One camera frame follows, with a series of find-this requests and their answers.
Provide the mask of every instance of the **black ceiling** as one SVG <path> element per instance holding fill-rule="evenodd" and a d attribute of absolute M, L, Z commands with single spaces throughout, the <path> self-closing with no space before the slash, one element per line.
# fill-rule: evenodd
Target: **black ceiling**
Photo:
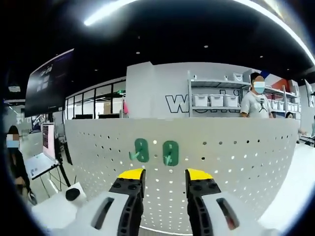
<path fill-rule="evenodd" d="M 83 21 L 105 1 L 14 2 L 7 3 L 7 58 L 9 79 L 22 92 L 8 93 L 7 99 L 25 98 L 29 74 L 71 48 L 75 70 L 68 95 L 125 76 L 127 66 L 146 61 L 220 62 L 287 79 L 312 66 L 281 27 L 232 0 L 140 0 L 90 27 Z"/>

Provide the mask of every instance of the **white pegboard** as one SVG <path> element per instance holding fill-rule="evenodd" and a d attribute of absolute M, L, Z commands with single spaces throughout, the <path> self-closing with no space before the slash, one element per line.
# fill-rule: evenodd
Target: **white pegboard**
<path fill-rule="evenodd" d="M 213 175 L 222 191 L 239 197 L 259 218 L 281 187 L 294 152 L 293 119 L 178 118 L 87 119 L 65 123 L 69 151 L 88 198 L 107 191 L 123 171 L 145 168 L 141 225 L 191 234 L 185 196 L 187 168 Z M 130 161 L 134 141 L 149 143 L 150 160 Z M 180 162 L 163 164 L 162 144 L 179 144 Z"/>

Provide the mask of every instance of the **man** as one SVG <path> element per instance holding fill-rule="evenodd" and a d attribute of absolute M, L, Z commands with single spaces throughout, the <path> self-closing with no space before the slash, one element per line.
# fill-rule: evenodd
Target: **man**
<path fill-rule="evenodd" d="M 257 72 L 251 74 L 251 90 L 244 96 L 241 104 L 241 117 L 273 118 L 272 109 L 265 90 L 265 80 Z"/>

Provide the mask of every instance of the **woman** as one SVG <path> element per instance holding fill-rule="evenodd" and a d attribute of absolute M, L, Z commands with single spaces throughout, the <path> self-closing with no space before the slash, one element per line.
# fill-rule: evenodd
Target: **woman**
<path fill-rule="evenodd" d="M 28 193 L 31 192 L 30 180 L 26 172 L 23 156 L 19 151 L 19 145 L 19 130 L 13 125 L 9 128 L 6 136 L 9 165 L 17 191 L 23 197 L 23 199 L 27 200 Z"/>
<path fill-rule="evenodd" d="M 292 112 L 287 112 L 286 115 L 285 115 L 285 118 L 293 118 L 293 113 Z M 301 129 L 298 129 L 298 133 L 302 134 L 302 135 L 306 135 L 306 132 L 301 130 Z"/>

